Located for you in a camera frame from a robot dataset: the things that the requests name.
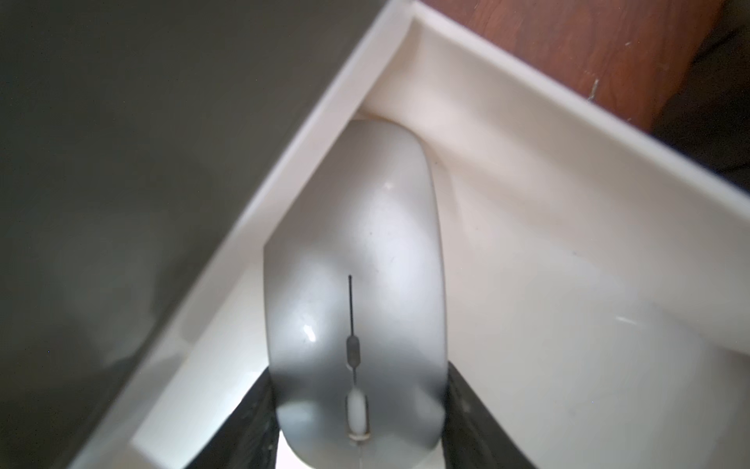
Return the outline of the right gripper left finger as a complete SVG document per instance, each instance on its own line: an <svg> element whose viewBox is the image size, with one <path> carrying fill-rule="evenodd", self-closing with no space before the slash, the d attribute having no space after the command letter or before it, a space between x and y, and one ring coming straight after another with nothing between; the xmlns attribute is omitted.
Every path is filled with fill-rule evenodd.
<svg viewBox="0 0 750 469"><path fill-rule="evenodd" d="M187 468L275 468L279 433L273 385L265 369Z"/></svg>

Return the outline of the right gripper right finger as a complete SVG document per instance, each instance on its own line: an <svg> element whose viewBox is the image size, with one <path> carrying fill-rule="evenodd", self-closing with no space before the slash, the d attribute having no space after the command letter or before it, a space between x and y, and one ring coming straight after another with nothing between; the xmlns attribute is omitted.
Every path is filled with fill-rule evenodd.
<svg viewBox="0 0 750 469"><path fill-rule="evenodd" d="M453 363L448 363L441 445L446 468L535 469Z"/></svg>

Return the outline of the silver computer mouse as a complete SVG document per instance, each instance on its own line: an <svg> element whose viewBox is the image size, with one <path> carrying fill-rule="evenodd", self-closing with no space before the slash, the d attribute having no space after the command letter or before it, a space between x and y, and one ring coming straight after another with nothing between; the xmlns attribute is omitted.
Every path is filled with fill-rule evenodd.
<svg viewBox="0 0 750 469"><path fill-rule="evenodd" d="M445 269L418 139L350 122L264 248L277 420L314 468L412 468L445 422Z"/></svg>

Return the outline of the three-drawer storage box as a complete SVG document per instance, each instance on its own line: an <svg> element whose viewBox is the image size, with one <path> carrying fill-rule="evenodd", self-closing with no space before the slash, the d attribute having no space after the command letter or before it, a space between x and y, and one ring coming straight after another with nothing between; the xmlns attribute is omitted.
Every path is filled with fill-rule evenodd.
<svg viewBox="0 0 750 469"><path fill-rule="evenodd" d="M535 468L748 466L748 196L416 1L2 3L2 466L187 468L354 120L420 142L448 362Z"/></svg>

